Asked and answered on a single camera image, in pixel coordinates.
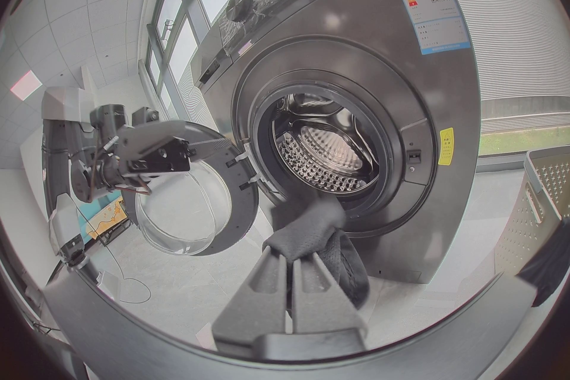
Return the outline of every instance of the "black cloth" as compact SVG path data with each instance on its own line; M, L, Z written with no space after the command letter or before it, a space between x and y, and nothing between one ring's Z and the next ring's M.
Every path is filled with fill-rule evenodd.
M287 265L317 252L331 275L358 309L368 297L370 284L364 264L342 228L346 215L334 197L299 195L273 212L275 233L263 243L281 253Z
M533 307L556 291L570 267L570 219L565 218L552 236L517 274L537 288Z

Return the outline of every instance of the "yellow warning label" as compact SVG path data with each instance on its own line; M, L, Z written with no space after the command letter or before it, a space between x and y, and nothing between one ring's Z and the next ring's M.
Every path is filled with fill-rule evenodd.
M439 132L439 136L441 137L441 152L439 153L438 164L449 166L452 163L453 146L455 143L453 137L453 128L446 128L445 130L441 130Z

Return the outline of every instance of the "ceiling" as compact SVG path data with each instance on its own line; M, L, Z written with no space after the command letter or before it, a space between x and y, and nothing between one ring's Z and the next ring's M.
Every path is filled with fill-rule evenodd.
M0 32L0 169L22 167L46 87L82 87L85 64L98 88L137 74L143 1L22 0ZM29 70L43 85L22 102L10 88Z

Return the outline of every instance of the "washing machine door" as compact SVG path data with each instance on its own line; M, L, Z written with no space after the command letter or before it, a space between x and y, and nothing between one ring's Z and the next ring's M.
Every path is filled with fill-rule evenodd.
M188 122L196 132L197 141L208 141L224 138L217 131L198 123ZM228 148L203 160L203 168L196 170L194 175L200 181L206 194L212 195L209 199L214 212L219 201L216 201L217 179L225 185L229 203L227 221L217 233L211 244L197 253L197 256L212 255L233 246L245 236L252 227L259 205L259 191L253 170L247 156L230 145Z
M251 228L258 188L247 159L223 135L193 122L169 121L193 145L224 139L224 147L190 169L153 177L150 194L137 194L137 224L145 240L171 255L211 255L230 248Z

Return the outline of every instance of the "energy label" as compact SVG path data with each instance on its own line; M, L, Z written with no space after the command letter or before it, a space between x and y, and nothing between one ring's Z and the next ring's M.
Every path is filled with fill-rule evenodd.
M414 24L422 54L470 48L455 0L403 0Z

